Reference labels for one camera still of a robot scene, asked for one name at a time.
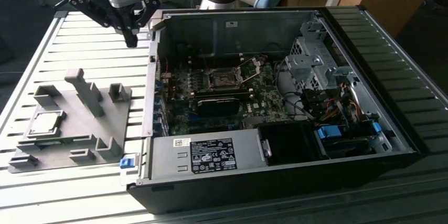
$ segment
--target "blue plastic tab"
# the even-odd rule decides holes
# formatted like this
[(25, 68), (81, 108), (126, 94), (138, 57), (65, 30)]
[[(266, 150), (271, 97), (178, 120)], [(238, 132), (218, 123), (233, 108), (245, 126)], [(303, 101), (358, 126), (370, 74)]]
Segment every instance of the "blue plastic tab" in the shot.
[(381, 124), (377, 123), (377, 122), (374, 123), (374, 129), (375, 129), (377, 132), (382, 132), (383, 131)]
[(325, 130), (323, 130), (323, 129), (319, 129), (319, 130), (318, 130), (318, 135), (319, 135), (321, 139), (325, 139), (325, 138), (326, 138), (326, 133), (325, 133)]
[(135, 167), (135, 159), (134, 158), (123, 158), (121, 161), (121, 168), (133, 168)]
[(339, 130), (339, 127), (337, 125), (321, 127), (321, 129), (318, 130), (318, 134), (321, 139), (343, 136), (342, 131)]

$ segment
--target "metal slotted table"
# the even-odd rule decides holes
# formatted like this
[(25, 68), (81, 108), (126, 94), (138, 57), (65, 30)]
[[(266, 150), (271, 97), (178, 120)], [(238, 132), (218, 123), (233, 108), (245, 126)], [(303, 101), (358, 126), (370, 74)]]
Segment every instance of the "metal slotted table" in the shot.
[[(334, 12), (346, 23), (366, 20), (354, 9)], [(370, 26), (347, 29), (369, 38), (375, 36), (375, 43), (385, 38), (390, 40), (383, 31), (374, 31)], [(427, 220), (441, 223), (448, 218), (448, 139), (443, 132), (429, 140), (437, 150), (431, 156), (362, 188), (173, 215), (150, 214), (129, 195), (121, 185), (118, 164), (11, 174), (9, 162), (37, 106), (33, 93), (45, 84), (61, 90), (71, 89), (65, 82), (67, 68), (85, 68), (86, 79), (95, 81), (99, 88), (117, 82), (133, 87), (125, 152), (139, 152), (150, 47), (147, 31), (139, 34), (138, 48), (129, 49), (122, 35), (115, 34), (113, 28), (101, 27), (82, 13), (57, 14), (0, 116), (3, 223), (261, 223), (271, 218), (290, 218), (295, 223), (422, 223)]]

